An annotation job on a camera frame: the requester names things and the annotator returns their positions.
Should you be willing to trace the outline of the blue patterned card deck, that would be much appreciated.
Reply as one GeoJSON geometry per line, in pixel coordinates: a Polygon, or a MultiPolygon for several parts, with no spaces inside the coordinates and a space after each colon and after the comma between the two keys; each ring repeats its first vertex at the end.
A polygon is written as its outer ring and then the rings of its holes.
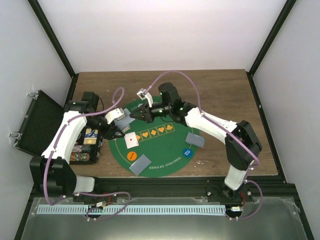
{"type": "Polygon", "coordinates": [[[115,119],[114,123],[123,133],[125,133],[130,129],[130,124],[135,121],[135,119],[130,117],[131,112],[127,108],[123,111],[124,116],[120,119],[115,119]]]}

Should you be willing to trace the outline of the ace of diamonds card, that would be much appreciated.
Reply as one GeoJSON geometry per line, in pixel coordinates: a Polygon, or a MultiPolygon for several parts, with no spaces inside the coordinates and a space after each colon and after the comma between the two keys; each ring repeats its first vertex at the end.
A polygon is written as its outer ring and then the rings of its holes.
{"type": "Polygon", "coordinates": [[[131,149],[139,146],[139,142],[135,132],[130,132],[125,134],[124,141],[127,149],[131,149]]]}

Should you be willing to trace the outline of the orange big blind button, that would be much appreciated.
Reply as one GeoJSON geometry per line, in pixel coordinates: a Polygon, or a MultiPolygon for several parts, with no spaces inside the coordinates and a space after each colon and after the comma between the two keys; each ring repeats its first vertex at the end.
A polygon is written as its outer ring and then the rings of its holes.
{"type": "Polygon", "coordinates": [[[136,159],[138,158],[138,155],[135,151],[130,151],[128,154],[127,154],[127,159],[131,162],[135,161],[136,159]]]}

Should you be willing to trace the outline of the dealt cards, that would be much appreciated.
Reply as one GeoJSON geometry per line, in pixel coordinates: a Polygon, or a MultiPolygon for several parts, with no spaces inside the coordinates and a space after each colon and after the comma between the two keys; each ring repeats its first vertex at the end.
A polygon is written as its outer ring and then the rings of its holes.
{"type": "Polygon", "coordinates": [[[204,148],[205,138],[200,135],[189,132],[185,138],[185,142],[190,145],[197,146],[199,148],[204,148]]]}
{"type": "Polygon", "coordinates": [[[139,176],[151,163],[151,160],[143,154],[129,167],[129,170],[139,176]]]}

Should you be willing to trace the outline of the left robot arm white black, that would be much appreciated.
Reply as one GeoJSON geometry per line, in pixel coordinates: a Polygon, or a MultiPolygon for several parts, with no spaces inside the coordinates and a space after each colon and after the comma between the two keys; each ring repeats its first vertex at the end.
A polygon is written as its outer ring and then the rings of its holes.
{"type": "Polygon", "coordinates": [[[85,92],[80,101],[70,100],[64,106],[62,122],[46,150],[30,161],[34,186],[41,192],[49,205],[54,203],[49,195],[64,198],[72,194],[84,194],[91,202],[97,202],[102,189],[95,185],[95,178],[76,175],[70,167],[72,150],[83,129],[97,130],[107,140],[124,137],[114,120],[123,117],[123,110],[117,107],[122,100],[112,100],[112,105],[97,111],[99,96],[85,92]]]}

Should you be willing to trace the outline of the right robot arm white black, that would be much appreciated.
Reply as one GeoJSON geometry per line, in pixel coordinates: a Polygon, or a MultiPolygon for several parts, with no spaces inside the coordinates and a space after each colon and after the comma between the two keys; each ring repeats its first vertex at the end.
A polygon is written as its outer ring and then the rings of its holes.
{"type": "Polygon", "coordinates": [[[161,84],[158,91],[161,101],[154,102],[146,89],[140,89],[136,94],[144,103],[130,117],[152,123],[155,118],[169,116],[177,124],[197,129],[221,141],[230,164],[222,195],[229,202],[236,200],[248,172],[259,164],[258,156],[263,149],[251,124],[245,120],[224,120],[201,110],[199,106],[182,100],[170,82],[161,84]]]}

